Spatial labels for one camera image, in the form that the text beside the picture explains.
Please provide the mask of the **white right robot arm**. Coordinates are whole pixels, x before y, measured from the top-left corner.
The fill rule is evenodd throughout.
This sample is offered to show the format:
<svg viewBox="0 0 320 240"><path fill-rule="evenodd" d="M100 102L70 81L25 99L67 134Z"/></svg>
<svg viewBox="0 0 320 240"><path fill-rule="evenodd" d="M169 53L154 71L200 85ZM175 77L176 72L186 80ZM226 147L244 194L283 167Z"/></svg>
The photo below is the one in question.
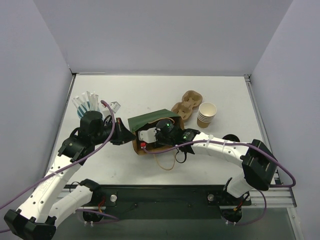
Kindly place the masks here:
<svg viewBox="0 0 320 240"><path fill-rule="evenodd" d="M233 204L252 189L267 191L270 188L277 168L276 160L260 140L243 143L221 139L196 129L181 129L168 119L160 120L155 128L157 145L177 148L185 155L218 158L242 169L225 184L221 192L225 203Z"/></svg>

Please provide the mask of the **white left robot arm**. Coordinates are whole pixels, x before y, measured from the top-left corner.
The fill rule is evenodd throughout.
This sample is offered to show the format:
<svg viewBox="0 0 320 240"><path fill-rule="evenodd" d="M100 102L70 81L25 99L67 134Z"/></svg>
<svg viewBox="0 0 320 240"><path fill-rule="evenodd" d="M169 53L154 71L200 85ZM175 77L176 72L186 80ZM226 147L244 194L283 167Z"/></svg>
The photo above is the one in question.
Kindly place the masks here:
<svg viewBox="0 0 320 240"><path fill-rule="evenodd" d="M104 123L98 111L88 111L69 138L63 141L53 164L29 198L16 210L8 210L4 221L10 231L23 240L50 240L58 226L85 204L100 203L101 186L85 179L71 193L57 200L70 178L80 169L97 145L110 142L123 145L135 140L120 118Z"/></svg>

